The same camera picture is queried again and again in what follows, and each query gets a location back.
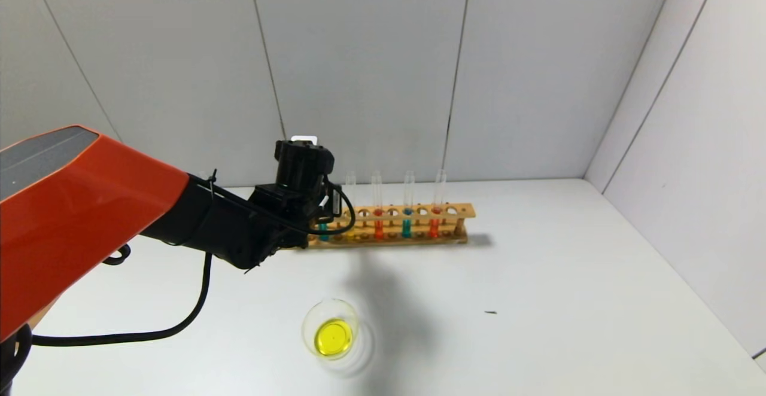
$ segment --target robotic arm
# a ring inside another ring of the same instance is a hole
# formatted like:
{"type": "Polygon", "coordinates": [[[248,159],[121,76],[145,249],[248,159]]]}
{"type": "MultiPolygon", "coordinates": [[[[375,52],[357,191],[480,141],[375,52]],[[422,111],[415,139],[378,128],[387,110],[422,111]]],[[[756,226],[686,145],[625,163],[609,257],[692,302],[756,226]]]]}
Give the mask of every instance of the robotic arm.
{"type": "Polygon", "coordinates": [[[27,338],[25,323],[99,263],[119,262],[114,251],[124,260],[138,234],[207,252],[209,275],[212,255],[249,270],[279,248],[305,248],[309,234],[353,227],[350,201],[327,178],[329,150],[278,141],[274,158],[275,183],[255,186],[244,200],[216,186],[215,173],[189,175],[82,126],[0,151],[2,387],[17,372],[8,366],[18,363],[13,346],[27,338]],[[341,199],[350,224],[312,228],[339,217],[341,199]]]}

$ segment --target red liquid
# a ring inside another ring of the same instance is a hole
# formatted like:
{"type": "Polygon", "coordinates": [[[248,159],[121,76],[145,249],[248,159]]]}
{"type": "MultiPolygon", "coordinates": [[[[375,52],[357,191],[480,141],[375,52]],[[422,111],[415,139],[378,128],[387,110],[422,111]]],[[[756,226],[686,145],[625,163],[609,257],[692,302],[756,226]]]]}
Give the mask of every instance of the red liquid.
{"type": "MultiPolygon", "coordinates": [[[[431,209],[432,213],[441,214],[441,208],[434,207],[431,209]]],[[[431,220],[430,227],[428,228],[429,237],[439,237],[439,220],[431,220]]]]}
{"type": "MultiPolygon", "coordinates": [[[[372,214],[375,214],[376,217],[380,217],[383,214],[383,210],[375,209],[372,214]]],[[[383,221],[375,221],[375,239],[383,238],[385,238],[385,233],[383,233],[383,221]]]]}

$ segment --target white surface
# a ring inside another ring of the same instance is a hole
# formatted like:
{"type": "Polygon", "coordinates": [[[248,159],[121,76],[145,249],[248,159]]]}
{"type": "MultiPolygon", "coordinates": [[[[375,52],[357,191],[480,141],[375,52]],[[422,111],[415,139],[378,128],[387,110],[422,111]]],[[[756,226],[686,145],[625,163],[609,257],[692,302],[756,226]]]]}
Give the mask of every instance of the white surface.
{"type": "MultiPolygon", "coordinates": [[[[430,190],[418,184],[416,200],[430,190]]],[[[385,201],[400,193],[386,185],[385,201]]],[[[207,304],[180,335],[35,347],[14,394],[766,394],[766,374],[591,184],[448,184],[448,200],[478,212],[467,246],[283,251],[247,275],[216,260],[207,304]],[[300,335],[330,296],[375,329],[375,357],[350,379],[320,367],[300,335]]],[[[131,245],[37,333],[156,330],[186,316],[202,253],[131,245]]]]}
{"type": "Polygon", "coordinates": [[[603,192],[607,188],[620,159],[649,112],[703,1],[665,0],[615,118],[612,118],[607,134],[585,173],[585,179],[599,191],[603,192]]]}
{"type": "Polygon", "coordinates": [[[224,185],[273,181],[282,131],[253,0],[48,1],[127,145],[224,185]]]}
{"type": "Polygon", "coordinates": [[[661,4],[469,0],[451,178],[581,178],[661,4]]]}
{"type": "Polygon", "coordinates": [[[0,148],[68,124],[115,137],[43,0],[0,0],[0,148]]]}
{"type": "Polygon", "coordinates": [[[750,354],[766,346],[766,0],[708,0],[607,198],[750,354]]]}
{"type": "Polygon", "coordinates": [[[441,168],[465,0],[258,0],[287,135],[333,151],[336,180],[441,168]]]}

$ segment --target orange robot arm casing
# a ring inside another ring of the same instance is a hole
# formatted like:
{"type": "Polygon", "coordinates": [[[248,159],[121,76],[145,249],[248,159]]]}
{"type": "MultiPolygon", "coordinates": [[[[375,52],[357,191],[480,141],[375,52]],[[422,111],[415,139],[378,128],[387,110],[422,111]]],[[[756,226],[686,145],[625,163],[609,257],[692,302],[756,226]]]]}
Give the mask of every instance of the orange robot arm casing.
{"type": "Polygon", "coordinates": [[[67,164],[0,202],[0,341],[167,213],[189,182],[93,133],[67,164]]]}

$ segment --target blue liquid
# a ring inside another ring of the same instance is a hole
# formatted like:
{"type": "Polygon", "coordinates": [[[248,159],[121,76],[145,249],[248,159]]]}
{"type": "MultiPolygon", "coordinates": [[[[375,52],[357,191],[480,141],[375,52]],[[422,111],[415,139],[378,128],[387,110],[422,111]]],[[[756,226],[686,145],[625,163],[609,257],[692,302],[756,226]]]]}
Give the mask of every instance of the blue liquid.
{"type": "MultiPolygon", "coordinates": [[[[324,224],[324,223],[320,224],[320,230],[327,230],[327,224],[324,224]]],[[[330,240],[330,237],[326,234],[323,234],[322,236],[320,236],[320,240],[330,240]]]]}
{"type": "MultiPolygon", "coordinates": [[[[405,215],[411,215],[411,214],[412,214],[412,209],[406,208],[405,215]]],[[[402,221],[402,237],[412,237],[412,221],[411,220],[402,221]]]]}

